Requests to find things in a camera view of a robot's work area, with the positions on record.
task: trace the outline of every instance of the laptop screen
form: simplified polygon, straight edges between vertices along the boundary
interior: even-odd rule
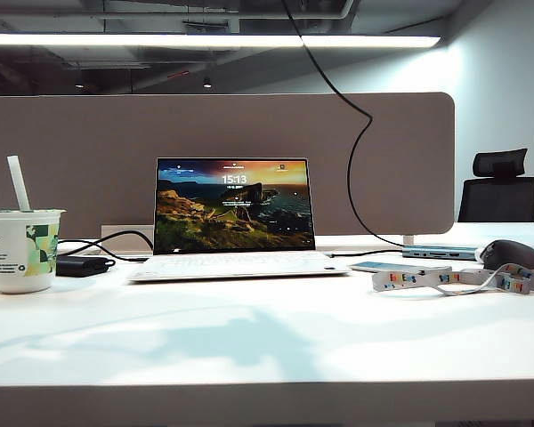
[[[314,248],[305,159],[158,159],[154,254]]]

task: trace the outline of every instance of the black charger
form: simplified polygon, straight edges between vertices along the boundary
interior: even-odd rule
[[[93,274],[104,273],[113,265],[115,265],[115,260],[103,256],[58,255],[55,274],[56,276],[85,278]]]

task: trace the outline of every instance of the desk divider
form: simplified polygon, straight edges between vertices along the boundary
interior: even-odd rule
[[[352,93],[374,116],[352,161],[360,216],[384,234],[453,224],[455,115],[446,93]],[[0,208],[15,206],[6,157],[35,207],[67,210],[62,238],[153,221],[157,157],[307,157],[315,230],[367,234],[346,166],[367,119],[334,94],[0,97]]]

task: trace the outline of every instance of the chair headrest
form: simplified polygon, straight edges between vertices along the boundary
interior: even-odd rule
[[[524,173],[524,158],[528,149],[477,153],[473,161],[474,176],[513,178]]]

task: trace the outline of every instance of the straw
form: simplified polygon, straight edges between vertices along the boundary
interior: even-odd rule
[[[20,210],[29,211],[28,193],[26,193],[26,186],[24,185],[24,177],[21,174],[18,156],[8,156],[8,165],[10,166],[10,174],[12,175],[12,182],[16,190]]]

